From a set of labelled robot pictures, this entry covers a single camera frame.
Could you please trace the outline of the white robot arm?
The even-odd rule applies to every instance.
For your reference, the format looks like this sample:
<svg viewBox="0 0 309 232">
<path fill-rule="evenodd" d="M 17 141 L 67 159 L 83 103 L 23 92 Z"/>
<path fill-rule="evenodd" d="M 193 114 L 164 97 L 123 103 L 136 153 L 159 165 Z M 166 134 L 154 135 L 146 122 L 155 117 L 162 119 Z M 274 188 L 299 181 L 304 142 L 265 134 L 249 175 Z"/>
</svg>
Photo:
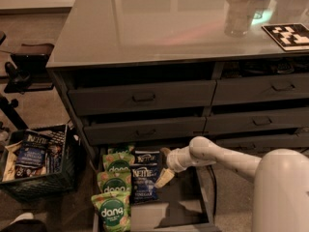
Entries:
<svg viewBox="0 0 309 232">
<path fill-rule="evenodd" d="M 155 182 L 158 189 L 189 167 L 220 163 L 254 185 L 252 232 L 309 232 L 309 158 L 300 152 L 279 148 L 259 158 L 204 136 L 161 152 L 166 167 Z"/>
</svg>

